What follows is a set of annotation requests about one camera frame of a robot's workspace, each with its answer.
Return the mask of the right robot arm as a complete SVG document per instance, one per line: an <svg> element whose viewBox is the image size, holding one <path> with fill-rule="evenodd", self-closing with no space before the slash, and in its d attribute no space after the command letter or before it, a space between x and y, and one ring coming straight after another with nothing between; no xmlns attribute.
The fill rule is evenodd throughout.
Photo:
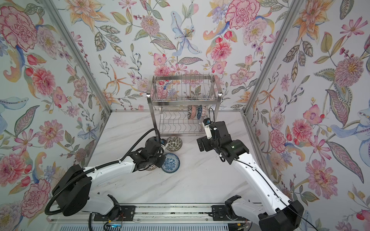
<svg viewBox="0 0 370 231"><path fill-rule="evenodd" d="M198 138L201 152L216 151L221 161L235 168L257 194L260 203L246 201L235 195L225 201L225 215L229 220L245 218L258 224L263 231L295 231L303 219L304 207L279 190L258 166L247 146L233 140L225 122L203 120L206 135Z"/></svg>

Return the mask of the light blue floral bowl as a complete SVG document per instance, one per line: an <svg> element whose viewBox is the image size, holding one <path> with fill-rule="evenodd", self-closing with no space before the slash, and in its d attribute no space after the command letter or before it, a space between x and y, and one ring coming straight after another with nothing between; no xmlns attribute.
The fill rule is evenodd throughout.
<svg viewBox="0 0 370 231"><path fill-rule="evenodd" d="M162 165L162 170L165 173L175 173L180 167L180 159L173 153L165 155L165 162Z"/></svg>

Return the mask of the blue triangle pattern bowl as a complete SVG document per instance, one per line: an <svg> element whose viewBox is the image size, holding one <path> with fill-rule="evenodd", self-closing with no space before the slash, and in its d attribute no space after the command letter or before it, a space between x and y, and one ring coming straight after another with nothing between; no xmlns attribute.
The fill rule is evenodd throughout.
<svg viewBox="0 0 370 231"><path fill-rule="evenodd" d="M203 117L202 113L203 113L203 106L199 105L197 107L197 119L198 120L200 120Z"/></svg>

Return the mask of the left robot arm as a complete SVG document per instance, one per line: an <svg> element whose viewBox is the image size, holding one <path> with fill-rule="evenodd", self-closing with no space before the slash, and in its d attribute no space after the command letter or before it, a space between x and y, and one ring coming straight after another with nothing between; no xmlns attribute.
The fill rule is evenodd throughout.
<svg viewBox="0 0 370 231"><path fill-rule="evenodd" d="M78 212L89 212L117 219L122 209L113 193L105 187L114 180L121 179L125 174L147 170L149 167L162 167L165 162L164 149L167 146L165 139L149 138L143 148L129 153L132 162L116 160L95 167L72 166L64 174L52 191L52 199L45 209L47 215L53 203L59 209L56 213L72 216Z"/></svg>

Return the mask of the white lattice bowl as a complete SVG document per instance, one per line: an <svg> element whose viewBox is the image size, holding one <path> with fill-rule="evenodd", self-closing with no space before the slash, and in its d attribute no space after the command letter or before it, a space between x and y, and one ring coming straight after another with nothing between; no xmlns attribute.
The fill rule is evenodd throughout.
<svg viewBox="0 0 370 231"><path fill-rule="evenodd" d="M154 170L154 169L156 169L156 168L158 168L156 165L151 165L151 166L149 166L149 167L146 169L146 171L152 171L152 170Z"/></svg>

